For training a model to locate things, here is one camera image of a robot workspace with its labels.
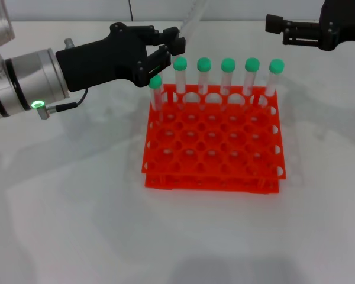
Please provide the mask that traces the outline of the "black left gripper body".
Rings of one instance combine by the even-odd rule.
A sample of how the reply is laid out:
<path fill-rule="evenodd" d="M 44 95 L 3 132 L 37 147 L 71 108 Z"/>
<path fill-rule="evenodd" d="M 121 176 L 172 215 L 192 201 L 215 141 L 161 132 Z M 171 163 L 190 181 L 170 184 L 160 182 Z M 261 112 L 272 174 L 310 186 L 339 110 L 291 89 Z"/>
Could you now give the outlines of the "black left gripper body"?
<path fill-rule="evenodd" d="M 150 75 L 143 63 L 147 61 L 146 46 L 150 44 L 153 28 L 118 22 L 109 29 L 109 35 L 102 40 L 56 52 L 69 91 L 117 79 L 128 80 L 138 87 L 149 84 Z"/>

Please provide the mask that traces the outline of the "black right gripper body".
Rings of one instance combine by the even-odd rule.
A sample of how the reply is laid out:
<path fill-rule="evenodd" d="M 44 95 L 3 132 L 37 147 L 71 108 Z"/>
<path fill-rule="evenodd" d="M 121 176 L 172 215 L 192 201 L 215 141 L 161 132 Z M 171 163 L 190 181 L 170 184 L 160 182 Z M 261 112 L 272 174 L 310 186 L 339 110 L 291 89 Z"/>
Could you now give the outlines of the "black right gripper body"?
<path fill-rule="evenodd" d="M 321 8 L 319 49 L 332 51 L 339 44 L 355 41 L 355 0 L 328 0 Z"/>

